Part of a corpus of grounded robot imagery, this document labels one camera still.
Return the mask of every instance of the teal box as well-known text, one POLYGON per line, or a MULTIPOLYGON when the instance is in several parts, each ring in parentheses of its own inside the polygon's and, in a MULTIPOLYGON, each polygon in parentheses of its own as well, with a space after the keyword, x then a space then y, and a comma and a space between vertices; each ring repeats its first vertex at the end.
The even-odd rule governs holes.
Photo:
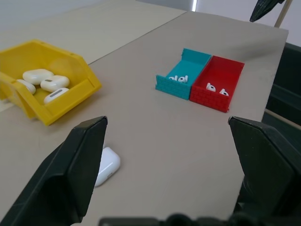
POLYGON ((187 48, 183 49, 182 59, 170 73, 168 73, 166 77, 161 75, 156 76, 156 90, 189 100, 191 86, 201 74, 210 58, 210 54, 187 48), (175 78, 176 76, 178 78, 188 76, 187 83, 170 79, 170 77, 175 78))

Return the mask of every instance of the yellow bin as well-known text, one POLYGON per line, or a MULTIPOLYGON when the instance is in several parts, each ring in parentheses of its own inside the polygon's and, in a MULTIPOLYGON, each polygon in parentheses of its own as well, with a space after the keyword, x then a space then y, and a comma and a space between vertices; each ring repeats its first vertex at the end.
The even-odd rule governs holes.
POLYGON ((56 121, 100 87, 101 83, 81 56, 42 41, 32 40, 0 51, 0 99, 9 99, 28 118, 37 117, 45 125, 56 121), (36 86, 32 95, 25 85, 16 81, 23 79, 25 71, 39 68, 68 77, 70 90, 44 104, 49 92, 36 86))

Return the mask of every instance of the black object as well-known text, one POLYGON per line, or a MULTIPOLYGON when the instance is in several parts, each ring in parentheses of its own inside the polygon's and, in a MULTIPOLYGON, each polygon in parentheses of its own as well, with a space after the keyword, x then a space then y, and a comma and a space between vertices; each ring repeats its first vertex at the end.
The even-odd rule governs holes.
POLYGON ((300 216, 301 154, 271 126, 238 117, 229 125, 245 173, 236 210, 300 216))
MULTIPOLYGON (((0 226, 81 222, 97 178, 106 125, 107 118, 100 117, 75 127, 43 161, 0 226)), ((245 179, 228 221, 192 221, 177 214, 166 221, 103 218, 99 226, 300 226, 301 219, 291 216, 301 214, 301 155, 271 126, 238 117, 231 117, 229 125, 245 179), (249 204, 261 214, 249 212, 249 204)))
POLYGON ((299 218, 253 218, 245 213, 235 213, 228 221, 216 218, 191 220, 183 214, 174 214, 159 221, 155 218, 103 218, 98 226, 300 226, 299 218))
POLYGON ((301 47, 285 44, 267 109, 301 125, 301 47))
POLYGON ((39 166, 0 226, 69 226, 87 213, 107 118, 82 122, 39 166))
POLYGON ((259 20, 268 12, 270 12, 278 3, 282 4, 285 0, 258 0, 253 13, 251 15, 250 21, 255 22, 259 20))
POLYGON ((301 154, 301 129, 297 129, 268 113, 263 114, 262 122, 277 129, 301 154))

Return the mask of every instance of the table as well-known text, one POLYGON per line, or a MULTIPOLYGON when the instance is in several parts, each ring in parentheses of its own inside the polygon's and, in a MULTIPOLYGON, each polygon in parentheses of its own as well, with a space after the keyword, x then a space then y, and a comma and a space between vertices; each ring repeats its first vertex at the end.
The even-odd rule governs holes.
MULTIPOLYGON (((0 50, 40 39, 77 53, 90 64, 184 12, 136 0, 102 0, 0 32, 0 50)), ((10 106, 0 100, 0 112, 10 106)))
POLYGON ((81 225, 103 216, 226 218, 243 172, 231 115, 260 121, 288 32, 187 12, 91 64, 103 88, 49 127, 17 107, 0 113, 0 218, 42 160, 81 121, 108 116, 107 146, 121 168, 94 190, 81 225), (183 48, 238 60, 245 67, 222 113, 155 90, 183 48))

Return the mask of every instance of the wooden pole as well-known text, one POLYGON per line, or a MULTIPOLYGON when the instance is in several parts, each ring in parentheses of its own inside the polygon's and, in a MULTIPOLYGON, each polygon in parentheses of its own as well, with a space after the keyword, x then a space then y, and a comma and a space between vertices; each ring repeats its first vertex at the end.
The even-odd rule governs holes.
POLYGON ((286 2, 285 2, 284 6, 283 6, 283 8, 282 8, 282 10, 279 14, 279 17, 278 17, 274 27, 280 27, 280 25, 281 25, 284 17, 286 16, 286 13, 287 13, 292 1, 293 0, 286 0, 286 2))

